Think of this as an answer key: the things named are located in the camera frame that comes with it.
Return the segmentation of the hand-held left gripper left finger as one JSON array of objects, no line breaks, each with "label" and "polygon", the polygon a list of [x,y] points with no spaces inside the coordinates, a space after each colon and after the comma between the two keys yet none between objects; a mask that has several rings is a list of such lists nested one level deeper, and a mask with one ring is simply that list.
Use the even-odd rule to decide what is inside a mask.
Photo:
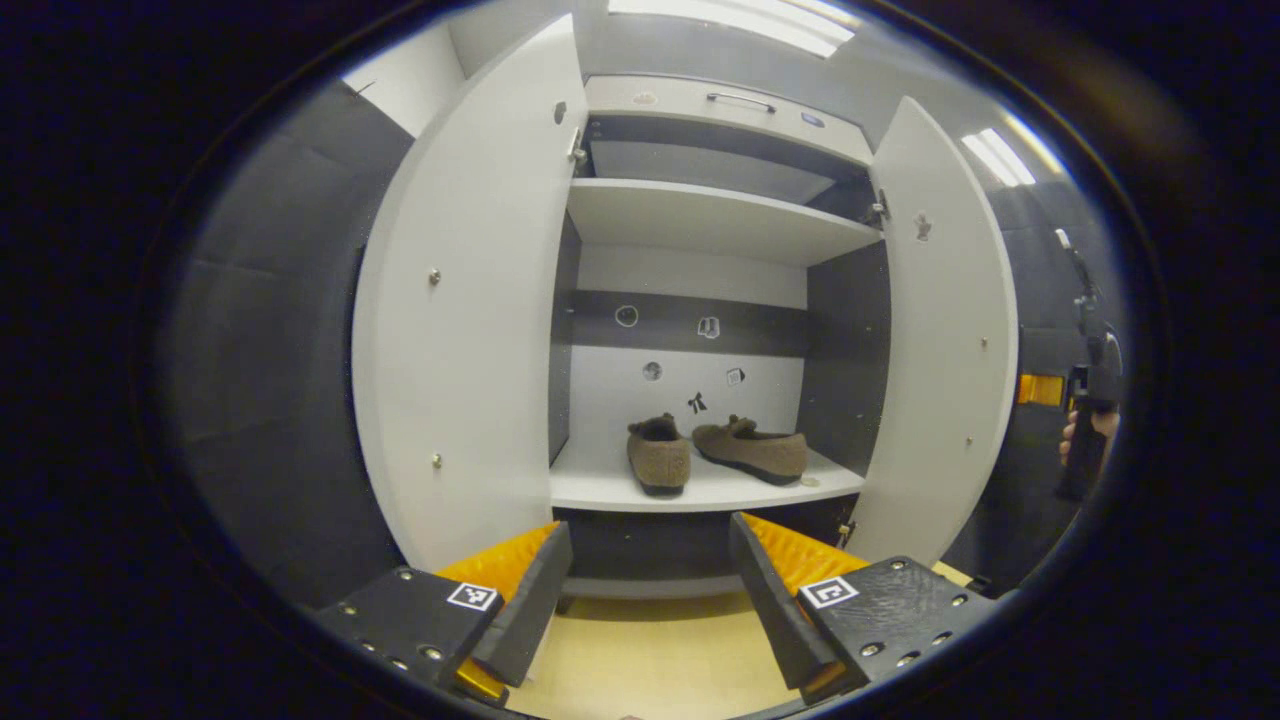
[{"label": "hand-held left gripper left finger", "polygon": [[529,675],[572,561],[570,525],[552,521],[439,571],[393,568],[315,620],[416,691],[502,708]]}]

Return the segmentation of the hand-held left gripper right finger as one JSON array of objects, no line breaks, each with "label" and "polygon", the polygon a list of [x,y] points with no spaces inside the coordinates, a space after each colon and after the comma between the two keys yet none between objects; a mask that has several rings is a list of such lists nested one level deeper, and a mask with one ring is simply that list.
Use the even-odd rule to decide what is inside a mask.
[{"label": "hand-held left gripper right finger", "polygon": [[808,706],[899,675],[998,609],[913,559],[868,562],[748,512],[730,519],[728,547],[781,675]]}]

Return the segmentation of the white shoe cabinet door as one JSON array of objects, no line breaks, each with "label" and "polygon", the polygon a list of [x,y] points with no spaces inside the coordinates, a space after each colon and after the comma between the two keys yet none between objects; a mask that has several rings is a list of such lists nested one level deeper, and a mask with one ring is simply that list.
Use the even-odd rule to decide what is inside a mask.
[{"label": "white shoe cabinet door", "polygon": [[847,550],[929,566],[965,527],[1004,445],[1018,301],[986,191],[914,97],[900,100],[870,176],[890,213],[890,360]]},{"label": "white shoe cabinet door", "polygon": [[550,520],[553,296],[586,118],[567,13],[462,85],[378,210],[351,383],[367,477],[412,568]]}]

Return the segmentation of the brown fuzzy shoe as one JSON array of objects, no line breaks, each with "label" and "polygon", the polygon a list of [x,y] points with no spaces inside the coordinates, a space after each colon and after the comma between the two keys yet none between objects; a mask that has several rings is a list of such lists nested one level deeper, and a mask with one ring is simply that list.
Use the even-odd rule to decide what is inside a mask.
[{"label": "brown fuzzy shoe", "polygon": [[709,462],[755,477],[771,486],[800,482],[808,469],[803,433],[767,433],[746,416],[730,415],[723,425],[692,430],[695,450]]},{"label": "brown fuzzy shoe", "polygon": [[626,455],[645,496],[676,497],[685,492],[691,475],[691,446],[672,414],[630,424]]}]

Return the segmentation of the white grey shoe cabinet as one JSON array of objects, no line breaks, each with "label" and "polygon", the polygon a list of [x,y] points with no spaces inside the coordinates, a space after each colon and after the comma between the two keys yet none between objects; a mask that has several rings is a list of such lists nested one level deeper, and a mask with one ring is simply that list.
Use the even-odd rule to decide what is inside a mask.
[{"label": "white grey shoe cabinet", "polygon": [[[709,79],[595,74],[588,155],[570,188],[556,333],[559,447],[550,506],[570,525],[567,601],[740,591],[735,512],[842,546],[876,443],[890,281],[874,142],[790,97]],[[746,416],[803,433],[820,487],[707,461],[676,497],[645,496],[627,425]]]}]

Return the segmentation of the black tripod stand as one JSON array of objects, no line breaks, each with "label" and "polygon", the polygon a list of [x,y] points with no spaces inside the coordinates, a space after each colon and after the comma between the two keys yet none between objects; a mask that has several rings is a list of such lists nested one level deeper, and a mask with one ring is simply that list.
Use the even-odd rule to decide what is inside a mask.
[{"label": "black tripod stand", "polygon": [[1071,243],[1062,228],[1053,234],[1079,283],[1080,293],[1073,300],[1076,331],[1085,346],[1087,363],[1076,364],[1068,375],[1068,388],[1074,404],[1097,413],[1112,413],[1119,405],[1123,379],[1123,352],[1117,332],[1106,322],[1100,310],[1102,293],[1093,281],[1083,255]]}]

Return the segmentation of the ceiling light panel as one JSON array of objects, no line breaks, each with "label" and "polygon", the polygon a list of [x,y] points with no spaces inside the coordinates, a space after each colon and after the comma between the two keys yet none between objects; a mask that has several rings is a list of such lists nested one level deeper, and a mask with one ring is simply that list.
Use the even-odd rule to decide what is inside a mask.
[{"label": "ceiling light panel", "polygon": [[1005,187],[1036,184],[1030,169],[993,128],[963,136],[961,142]]},{"label": "ceiling light panel", "polygon": [[607,0],[607,10],[723,26],[823,59],[861,27],[861,19],[822,0]]}]

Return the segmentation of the black backdrop cloth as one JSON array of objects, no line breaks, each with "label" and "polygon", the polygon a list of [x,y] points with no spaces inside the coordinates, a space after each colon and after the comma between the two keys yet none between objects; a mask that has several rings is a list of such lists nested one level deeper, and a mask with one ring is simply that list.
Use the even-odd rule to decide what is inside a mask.
[{"label": "black backdrop cloth", "polygon": [[182,465],[239,559],[323,609],[403,559],[355,428],[369,233],[410,133],[348,85],[264,132],[172,278],[157,354]]}]

